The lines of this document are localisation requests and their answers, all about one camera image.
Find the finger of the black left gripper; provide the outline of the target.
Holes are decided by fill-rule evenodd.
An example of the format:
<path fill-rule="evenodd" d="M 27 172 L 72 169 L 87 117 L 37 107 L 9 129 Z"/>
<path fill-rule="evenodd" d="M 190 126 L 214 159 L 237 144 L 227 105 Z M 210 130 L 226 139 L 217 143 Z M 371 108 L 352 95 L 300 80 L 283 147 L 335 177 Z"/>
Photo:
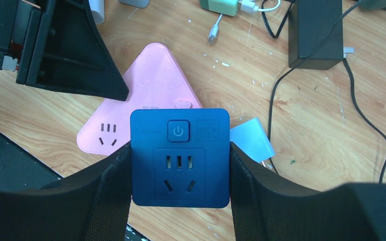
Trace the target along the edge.
<path fill-rule="evenodd" d="M 40 1 L 32 11 L 16 83 L 125 101 L 129 88 L 101 38 L 88 1 Z"/>

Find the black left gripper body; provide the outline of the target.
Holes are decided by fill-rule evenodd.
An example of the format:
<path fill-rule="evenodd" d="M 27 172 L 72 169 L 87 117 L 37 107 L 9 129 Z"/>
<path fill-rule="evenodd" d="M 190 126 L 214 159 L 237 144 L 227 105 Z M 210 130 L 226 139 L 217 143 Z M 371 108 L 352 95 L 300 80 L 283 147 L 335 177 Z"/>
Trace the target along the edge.
<path fill-rule="evenodd" d="M 0 70 L 18 71 L 31 12 L 44 12 L 47 1 L 0 1 Z"/>

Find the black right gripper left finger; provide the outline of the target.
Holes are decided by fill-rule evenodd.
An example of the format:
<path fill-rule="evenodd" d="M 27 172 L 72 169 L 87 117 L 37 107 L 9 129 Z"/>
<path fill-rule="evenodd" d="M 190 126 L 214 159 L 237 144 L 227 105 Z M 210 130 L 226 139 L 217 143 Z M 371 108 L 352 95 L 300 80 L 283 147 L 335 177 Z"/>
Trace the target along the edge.
<path fill-rule="evenodd" d="M 0 240 L 124 240 L 131 167 L 125 144 L 41 189 L 0 191 Z"/>

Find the blue cube power socket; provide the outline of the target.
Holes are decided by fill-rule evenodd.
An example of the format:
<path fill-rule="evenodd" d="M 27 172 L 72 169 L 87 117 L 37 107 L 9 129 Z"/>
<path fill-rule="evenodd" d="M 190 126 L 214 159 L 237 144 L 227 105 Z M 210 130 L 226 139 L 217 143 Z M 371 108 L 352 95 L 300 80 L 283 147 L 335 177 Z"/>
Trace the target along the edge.
<path fill-rule="evenodd" d="M 130 134 L 135 204 L 228 205 L 230 117 L 226 110 L 139 109 L 130 116 Z"/>

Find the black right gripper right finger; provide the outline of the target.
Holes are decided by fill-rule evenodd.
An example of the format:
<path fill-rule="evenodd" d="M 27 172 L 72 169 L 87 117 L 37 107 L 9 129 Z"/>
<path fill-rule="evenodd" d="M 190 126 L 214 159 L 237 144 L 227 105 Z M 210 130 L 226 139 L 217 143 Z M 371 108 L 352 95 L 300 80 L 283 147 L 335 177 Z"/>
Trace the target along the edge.
<path fill-rule="evenodd" d="M 236 240 L 386 240 L 386 184 L 346 183 L 320 192 L 230 148 Z"/>

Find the white USB charger plug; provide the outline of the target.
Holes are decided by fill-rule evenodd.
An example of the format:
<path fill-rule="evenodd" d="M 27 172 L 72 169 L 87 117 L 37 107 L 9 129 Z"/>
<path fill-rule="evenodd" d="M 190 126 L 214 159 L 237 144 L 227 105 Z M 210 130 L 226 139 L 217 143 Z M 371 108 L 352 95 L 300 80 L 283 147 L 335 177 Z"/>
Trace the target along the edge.
<path fill-rule="evenodd" d="M 89 6 L 93 20 L 96 24 L 102 24 L 105 21 L 105 1 L 89 0 Z"/>

